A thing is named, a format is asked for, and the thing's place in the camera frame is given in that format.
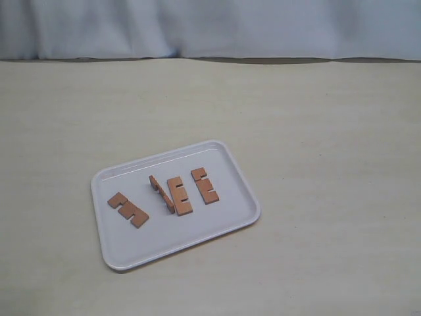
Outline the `wooden notched piece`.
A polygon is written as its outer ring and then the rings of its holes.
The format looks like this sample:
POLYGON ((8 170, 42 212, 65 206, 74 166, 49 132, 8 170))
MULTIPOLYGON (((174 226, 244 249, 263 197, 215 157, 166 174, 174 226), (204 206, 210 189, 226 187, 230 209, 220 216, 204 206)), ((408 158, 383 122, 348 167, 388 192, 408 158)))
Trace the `wooden notched piece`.
POLYGON ((122 193, 117 192, 108 200, 108 205, 113 209, 117 209, 126 220, 129 220, 133 226, 140 228, 149 220, 149 215, 133 204, 122 193))
POLYGON ((178 216, 187 215, 193 212, 188 194, 180 176, 170 178, 167 184, 178 216))
POLYGON ((154 189, 154 191, 157 191, 159 193, 159 195, 161 196, 161 198, 164 200, 164 202, 166 204, 166 207, 169 210, 170 214, 174 214, 175 213, 175 205, 172 202, 172 200, 168 197, 168 195, 166 194, 166 192, 164 191, 162 186, 158 183, 156 178, 153 175, 150 175, 149 181, 150 181, 150 184, 151 184, 152 188, 154 189))
POLYGON ((219 201, 219 196, 214 190, 207 176, 207 172, 203 167, 193 169, 191 175, 206 205, 219 201))

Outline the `white plastic tray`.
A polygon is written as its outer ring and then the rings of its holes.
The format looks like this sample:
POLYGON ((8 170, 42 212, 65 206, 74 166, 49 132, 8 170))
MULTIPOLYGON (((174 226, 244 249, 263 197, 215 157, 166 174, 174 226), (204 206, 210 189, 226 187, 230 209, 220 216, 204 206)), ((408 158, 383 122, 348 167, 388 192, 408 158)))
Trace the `white plastic tray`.
POLYGON ((208 140, 91 180, 104 262, 126 271, 253 224, 260 205, 227 146, 208 140))

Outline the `white cloth backdrop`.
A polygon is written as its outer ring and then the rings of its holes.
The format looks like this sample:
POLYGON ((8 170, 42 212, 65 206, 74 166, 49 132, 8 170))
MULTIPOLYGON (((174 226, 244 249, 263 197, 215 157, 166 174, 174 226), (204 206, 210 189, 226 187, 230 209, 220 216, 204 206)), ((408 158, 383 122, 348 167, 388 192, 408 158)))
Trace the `white cloth backdrop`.
POLYGON ((420 59, 419 1, 2 1, 2 59, 420 59))

